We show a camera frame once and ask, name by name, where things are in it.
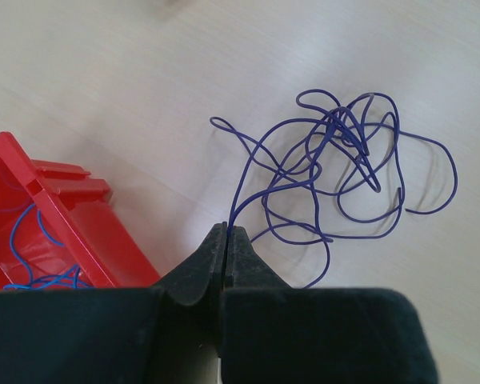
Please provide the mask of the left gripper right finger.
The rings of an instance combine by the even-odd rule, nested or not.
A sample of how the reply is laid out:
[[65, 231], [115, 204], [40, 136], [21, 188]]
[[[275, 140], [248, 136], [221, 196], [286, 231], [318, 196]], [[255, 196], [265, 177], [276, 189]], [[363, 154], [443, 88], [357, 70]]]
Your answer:
[[295, 289], [237, 226], [221, 297], [225, 383], [436, 383], [414, 305], [383, 288]]

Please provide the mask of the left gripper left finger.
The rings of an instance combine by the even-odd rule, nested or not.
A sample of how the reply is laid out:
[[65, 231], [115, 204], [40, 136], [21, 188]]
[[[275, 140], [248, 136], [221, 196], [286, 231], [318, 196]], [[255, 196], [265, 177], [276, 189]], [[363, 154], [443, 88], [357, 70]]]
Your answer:
[[226, 232], [146, 288], [0, 293], [0, 383], [216, 383]]

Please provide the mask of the red plastic bin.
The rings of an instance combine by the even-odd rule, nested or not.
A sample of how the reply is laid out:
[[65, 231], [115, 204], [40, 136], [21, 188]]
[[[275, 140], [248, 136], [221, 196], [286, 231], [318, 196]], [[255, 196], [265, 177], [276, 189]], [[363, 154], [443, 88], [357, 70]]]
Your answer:
[[160, 279], [113, 212], [107, 182], [76, 165], [33, 160], [0, 133], [0, 289], [72, 270], [82, 286]]

